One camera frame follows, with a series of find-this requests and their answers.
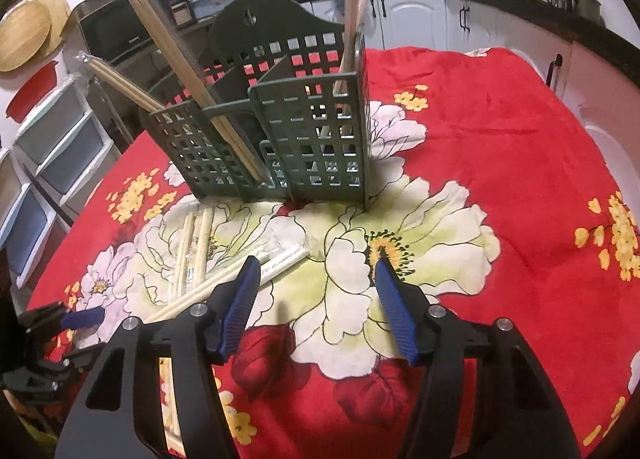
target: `table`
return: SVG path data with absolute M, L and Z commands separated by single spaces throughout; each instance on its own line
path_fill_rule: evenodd
M 506 316 L 556 387 L 583 455 L 640 369 L 640 256 L 596 145 L 505 49 L 367 51 L 370 211 L 217 199 L 210 264 L 270 226 L 322 241 L 258 294 L 238 354 L 216 367 L 243 458 L 393 458 L 420 371 L 399 359 L 370 278 L 385 254 L 462 318 Z M 166 299 L 193 197 L 140 135 L 50 261 L 30 307 L 106 308 L 82 344 Z M 58 352 L 66 347 L 61 335 Z

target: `screw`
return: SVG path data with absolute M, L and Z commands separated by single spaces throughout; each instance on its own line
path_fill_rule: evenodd
M 138 326 L 138 319 L 135 316 L 129 316 L 122 321 L 122 328 L 131 331 Z
M 447 310 L 441 305 L 434 304 L 429 306 L 429 314 L 434 318 L 442 318 L 447 314 Z
M 207 306 L 205 304 L 193 304 L 189 308 L 191 316 L 203 316 L 207 312 Z
M 513 322 L 508 318 L 498 318 L 495 325 L 498 326 L 500 331 L 511 331 L 513 329 Z

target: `black countertop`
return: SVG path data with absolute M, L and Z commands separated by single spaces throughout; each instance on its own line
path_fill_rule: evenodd
M 313 2 L 321 0 L 296 0 Z M 579 42 L 615 66 L 640 88 L 640 49 L 611 30 L 571 16 L 541 0 L 468 0 L 492 6 L 544 28 L 567 42 Z

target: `utensil holder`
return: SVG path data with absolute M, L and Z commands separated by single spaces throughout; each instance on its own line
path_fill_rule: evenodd
M 343 31 L 290 0 L 235 0 L 218 16 L 207 53 L 214 80 L 209 91 L 218 104 L 201 109 L 175 74 L 150 89 L 169 106 L 140 111 L 141 121 L 196 197 L 339 200 L 367 207 L 364 40 L 357 35 L 355 71 L 338 74 Z M 334 95 L 338 80 L 346 92 Z M 256 183 L 239 163 L 210 123 L 220 115 L 243 132 L 273 182 Z

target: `cutting board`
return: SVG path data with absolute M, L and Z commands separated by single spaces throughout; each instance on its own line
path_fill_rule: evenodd
M 60 43 L 62 43 L 60 34 L 62 33 L 62 28 L 65 27 L 65 23 L 68 19 L 69 14 L 71 13 L 71 7 L 69 6 L 69 3 L 66 2 L 66 0 L 35 1 L 46 6 L 51 17 L 51 31 L 49 33 L 49 36 L 36 54 L 37 58 L 44 58 L 56 51 Z
M 44 4 L 26 2 L 0 23 L 0 72 L 25 64 L 45 43 L 51 16 Z

